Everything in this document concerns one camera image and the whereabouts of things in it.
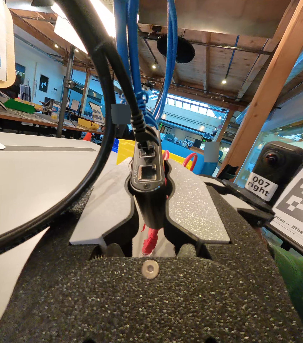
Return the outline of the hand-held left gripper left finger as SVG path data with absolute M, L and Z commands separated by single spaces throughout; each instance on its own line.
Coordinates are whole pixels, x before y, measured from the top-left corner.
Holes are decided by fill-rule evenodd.
M 112 243 L 132 247 L 139 231 L 139 216 L 128 188 L 132 161 L 104 171 L 94 188 L 69 240 L 71 245 L 107 247 Z

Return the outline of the black ethernet adapter hub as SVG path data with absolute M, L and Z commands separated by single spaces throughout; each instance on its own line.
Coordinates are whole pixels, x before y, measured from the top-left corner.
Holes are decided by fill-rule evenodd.
M 163 228 L 166 210 L 166 177 L 158 129 L 146 126 L 143 143 L 135 143 L 130 178 L 130 191 L 135 196 L 147 227 Z

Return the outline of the yellow box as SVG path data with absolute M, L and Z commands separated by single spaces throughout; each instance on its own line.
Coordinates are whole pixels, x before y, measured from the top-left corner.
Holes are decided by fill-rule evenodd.
M 101 133 L 102 131 L 99 129 L 99 125 L 83 118 L 78 118 L 77 122 L 77 130 L 78 131 L 83 131 L 83 132 L 99 132 Z

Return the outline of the white sign board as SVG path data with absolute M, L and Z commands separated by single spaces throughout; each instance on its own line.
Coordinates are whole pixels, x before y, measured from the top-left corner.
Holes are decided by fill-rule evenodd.
M 105 117 L 102 114 L 101 107 L 95 103 L 89 102 L 90 108 L 93 113 L 93 121 L 99 126 L 105 125 Z

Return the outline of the green box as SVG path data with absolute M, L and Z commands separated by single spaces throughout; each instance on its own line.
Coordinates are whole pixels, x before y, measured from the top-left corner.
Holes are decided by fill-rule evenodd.
M 36 112 L 33 105 L 25 104 L 20 101 L 16 101 L 15 99 L 10 98 L 6 102 L 3 103 L 6 108 L 21 111 L 24 113 L 33 114 Z

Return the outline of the yellow plastic bin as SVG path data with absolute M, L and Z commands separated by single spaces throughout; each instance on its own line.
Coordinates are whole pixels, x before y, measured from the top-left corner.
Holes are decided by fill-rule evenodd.
M 135 142 L 132 140 L 124 140 L 119 139 L 118 143 L 114 143 L 114 146 L 117 145 L 117 148 L 113 148 L 112 150 L 117 152 L 117 159 L 116 164 L 119 165 L 121 162 L 123 162 L 128 157 L 133 157 L 134 154 L 134 148 L 135 148 Z M 188 170 L 193 171 L 196 164 L 197 164 L 197 154 L 194 153 L 194 156 L 191 157 L 189 160 L 186 157 L 180 157 L 178 155 L 175 155 L 171 152 L 168 152 L 168 158 L 176 161 L 177 163 L 180 163 L 184 167 L 186 167 Z

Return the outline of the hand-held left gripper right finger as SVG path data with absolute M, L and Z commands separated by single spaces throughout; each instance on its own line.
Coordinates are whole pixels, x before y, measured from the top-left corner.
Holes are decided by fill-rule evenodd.
M 174 246 L 230 244 L 208 187 L 203 179 L 174 160 L 165 162 L 167 187 L 164 235 Z

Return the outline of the bright ceiling light panel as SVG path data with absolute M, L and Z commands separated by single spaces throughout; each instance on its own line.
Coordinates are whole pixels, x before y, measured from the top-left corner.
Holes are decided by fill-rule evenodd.
M 34 7 L 51 7 L 57 15 L 54 33 L 79 51 L 88 54 L 83 41 L 73 27 L 75 20 L 71 19 L 73 16 L 71 9 L 80 5 L 84 5 L 82 12 L 87 11 L 89 15 L 97 14 L 108 36 L 115 37 L 114 15 L 101 1 L 31 1 L 31 6 Z

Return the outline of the wooden work table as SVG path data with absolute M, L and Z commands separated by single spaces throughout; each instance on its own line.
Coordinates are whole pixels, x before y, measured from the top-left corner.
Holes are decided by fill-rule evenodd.
M 52 119 L 51 116 L 49 115 L 43 115 L 43 114 L 38 114 L 38 113 L 29 114 L 29 113 L 21 112 L 18 110 L 12 110 L 12 109 L 4 110 L 1 106 L 0 106 L 0 119 L 37 124 L 41 126 L 49 126 L 49 127 L 54 127 L 54 128 L 58 127 L 58 121 Z M 93 128 L 82 126 L 75 121 L 71 121 L 67 119 L 64 120 L 63 130 L 92 132 L 98 135 L 104 134 L 101 130 L 94 130 Z

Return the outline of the black metal pole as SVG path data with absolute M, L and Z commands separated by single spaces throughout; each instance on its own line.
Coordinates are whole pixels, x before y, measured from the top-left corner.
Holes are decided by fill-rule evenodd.
M 58 119 L 58 127 L 56 131 L 57 138 L 62 137 L 62 130 L 63 130 L 63 124 L 64 124 L 64 116 L 68 101 L 68 91 L 69 87 L 71 85 L 71 74 L 73 69 L 73 60 L 74 60 L 74 53 L 75 53 L 75 46 L 70 45 L 69 55 L 68 55 L 68 63 L 66 68 L 66 75 L 63 82 L 63 94 L 61 99 L 61 106 L 59 109 L 59 119 Z

